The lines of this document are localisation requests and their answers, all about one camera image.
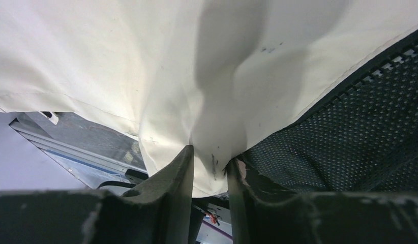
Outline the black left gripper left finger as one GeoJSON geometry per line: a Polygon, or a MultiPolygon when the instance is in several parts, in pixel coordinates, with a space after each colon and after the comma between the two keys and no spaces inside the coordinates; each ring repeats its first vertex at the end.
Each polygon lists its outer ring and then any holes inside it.
{"type": "Polygon", "coordinates": [[[0,192],[0,243],[187,243],[194,148],[117,196],[102,190],[0,192]]]}

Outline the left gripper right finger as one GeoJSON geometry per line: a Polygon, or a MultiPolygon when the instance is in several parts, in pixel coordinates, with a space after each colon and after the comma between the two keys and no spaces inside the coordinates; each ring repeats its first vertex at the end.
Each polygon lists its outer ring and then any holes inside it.
{"type": "Polygon", "coordinates": [[[418,194],[295,193],[235,159],[227,177],[234,243],[418,243],[418,194]]]}

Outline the cream zip-up jacket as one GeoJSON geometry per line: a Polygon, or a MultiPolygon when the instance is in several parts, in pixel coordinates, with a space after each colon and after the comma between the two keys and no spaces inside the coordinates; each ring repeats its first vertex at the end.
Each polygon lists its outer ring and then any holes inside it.
{"type": "Polygon", "coordinates": [[[150,175],[195,148],[194,197],[418,30],[418,1],[0,1],[0,112],[73,112],[138,139],[150,175]]]}

